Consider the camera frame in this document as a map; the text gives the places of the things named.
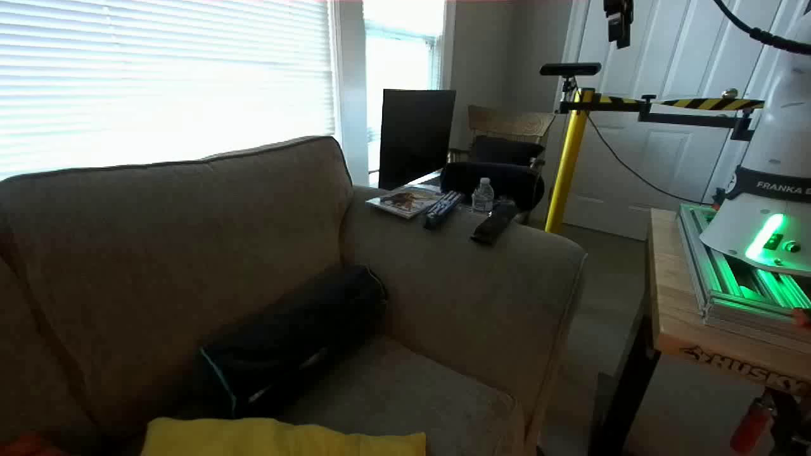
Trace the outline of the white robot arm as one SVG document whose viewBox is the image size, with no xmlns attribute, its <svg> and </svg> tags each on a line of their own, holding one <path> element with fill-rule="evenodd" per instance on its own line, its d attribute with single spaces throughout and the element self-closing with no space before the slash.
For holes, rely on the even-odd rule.
<svg viewBox="0 0 811 456">
<path fill-rule="evenodd" d="M 763 120 L 698 241 L 754 268 L 811 273 L 811 15 L 788 30 Z"/>
</svg>

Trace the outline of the magazine on sofa arm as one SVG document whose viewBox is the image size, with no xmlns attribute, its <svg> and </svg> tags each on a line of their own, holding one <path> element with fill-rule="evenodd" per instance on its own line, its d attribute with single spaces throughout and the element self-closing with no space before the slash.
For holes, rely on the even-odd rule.
<svg viewBox="0 0 811 456">
<path fill-rule="evenodd" d="M 382 214 L 409 221 L 417 214 L 422 214 L 426 209 L 430 209 L 436 200 L 437 200 L 436 193 L 416 190 L 416 187 L 398 187 L 384 195 L 370 198 L 370 205 Z"/>
</svg>

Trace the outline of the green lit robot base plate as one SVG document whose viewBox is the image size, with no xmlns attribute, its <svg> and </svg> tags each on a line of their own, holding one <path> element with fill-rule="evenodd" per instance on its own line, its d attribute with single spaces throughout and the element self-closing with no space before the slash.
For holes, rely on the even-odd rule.
<svg viewBox="0 0 811 456">
<path fill-rule="evenodd" d="M 767 316 L 792 321 L 799 312 L 811 309 L 809 281 L 754 268 L 728 253 L 712 252 L 698 241 L 709 226 L 712 211 L 703 205 L 682 205 L 676 211 L 678 233 L 690 259 L 690 271 L 698 295 L 698 316 Z"/>
</svg>

